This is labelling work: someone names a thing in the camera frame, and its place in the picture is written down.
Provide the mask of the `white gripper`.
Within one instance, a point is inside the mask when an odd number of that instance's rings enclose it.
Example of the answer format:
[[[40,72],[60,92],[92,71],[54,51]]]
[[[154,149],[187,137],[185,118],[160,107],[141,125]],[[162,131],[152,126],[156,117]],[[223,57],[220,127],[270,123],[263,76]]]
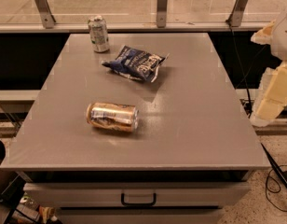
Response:
[[[287,7],[276,20],[255,32],[251,41],[259,45],[270,45],[273,56],[287,61]],[[262,75],[257,96],[253,104],[250,122],[256,127],[266,127],[287,106],[287,62],[276,69],[267,68]]]

